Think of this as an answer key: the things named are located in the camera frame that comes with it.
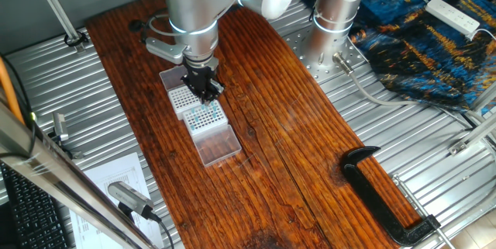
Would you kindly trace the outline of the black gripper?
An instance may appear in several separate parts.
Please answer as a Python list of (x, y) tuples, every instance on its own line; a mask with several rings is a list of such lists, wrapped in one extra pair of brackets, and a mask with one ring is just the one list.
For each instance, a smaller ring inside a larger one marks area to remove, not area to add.
[(209, 105), (216, 100), (223, 92), (224, 85), (215, 79), (215, 71), (210, 67), (193, 67), (185, 65), (187, 73), (181, 80), (191, 87), (193, 93), (198, 97), (202, 105)]

